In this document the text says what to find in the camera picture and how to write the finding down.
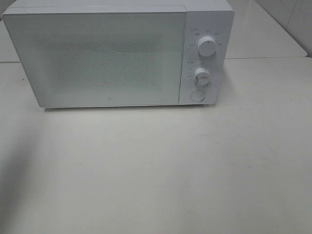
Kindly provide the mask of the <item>white microwave oven body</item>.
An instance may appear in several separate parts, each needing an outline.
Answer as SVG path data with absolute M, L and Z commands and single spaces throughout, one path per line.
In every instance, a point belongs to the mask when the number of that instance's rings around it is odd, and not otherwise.
M 40 107 L 214 104 L 225 0 L 18 0 L 2 19 Z

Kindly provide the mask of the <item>round door release button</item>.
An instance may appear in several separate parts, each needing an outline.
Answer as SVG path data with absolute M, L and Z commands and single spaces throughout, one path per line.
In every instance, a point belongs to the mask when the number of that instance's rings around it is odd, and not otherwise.
M 195 90 L 191 93 L 191 100 L 192 101 L 203 101 L 205 99 L 205 92 L 202 90 Z

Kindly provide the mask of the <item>upper white power knob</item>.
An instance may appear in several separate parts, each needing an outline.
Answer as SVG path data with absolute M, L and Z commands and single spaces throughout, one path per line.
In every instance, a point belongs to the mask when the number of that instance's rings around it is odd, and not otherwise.
M 203 36 L 197 41 L 197 51 L 203 57 L 209 57 L 216 52 L 216 39 L 211 36 Z

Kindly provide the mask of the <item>white timer knob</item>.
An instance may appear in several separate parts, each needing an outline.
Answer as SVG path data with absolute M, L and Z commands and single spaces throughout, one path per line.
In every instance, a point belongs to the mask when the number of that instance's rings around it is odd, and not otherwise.
M 195 70 L 195 83 L 197 86 L 205 86 L 211 80 L 211 73 L 207 68 L 197 68 Z

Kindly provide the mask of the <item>white microwave door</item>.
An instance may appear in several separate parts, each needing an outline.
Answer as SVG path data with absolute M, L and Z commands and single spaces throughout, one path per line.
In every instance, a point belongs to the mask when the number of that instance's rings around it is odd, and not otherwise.
M 179 102 L 184 6 L 11 7 L 3 20 L 40 107 Z

